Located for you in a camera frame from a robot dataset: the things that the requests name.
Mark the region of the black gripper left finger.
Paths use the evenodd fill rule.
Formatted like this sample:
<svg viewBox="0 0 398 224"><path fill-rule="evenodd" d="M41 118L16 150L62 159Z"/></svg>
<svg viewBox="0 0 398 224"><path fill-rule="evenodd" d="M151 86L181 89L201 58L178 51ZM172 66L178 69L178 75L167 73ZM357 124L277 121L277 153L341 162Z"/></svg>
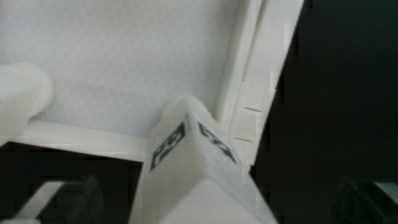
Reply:
<svg viewBox="0 0 398 224"><path fill-rule="evenodd" d="M5 224L105 224L105 203L92 176L48 181Z"/></svg>

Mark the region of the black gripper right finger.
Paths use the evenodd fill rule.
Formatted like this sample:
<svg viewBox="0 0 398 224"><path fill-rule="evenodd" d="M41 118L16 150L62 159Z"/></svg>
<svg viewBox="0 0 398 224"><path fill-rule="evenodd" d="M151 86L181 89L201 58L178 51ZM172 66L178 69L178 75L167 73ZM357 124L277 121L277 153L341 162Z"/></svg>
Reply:
<svg viewBox="0 0 398 224"><path fill-rule="evenodd" d="M398 224L398 183L345 179L330 209L330 224Z"/></svg>

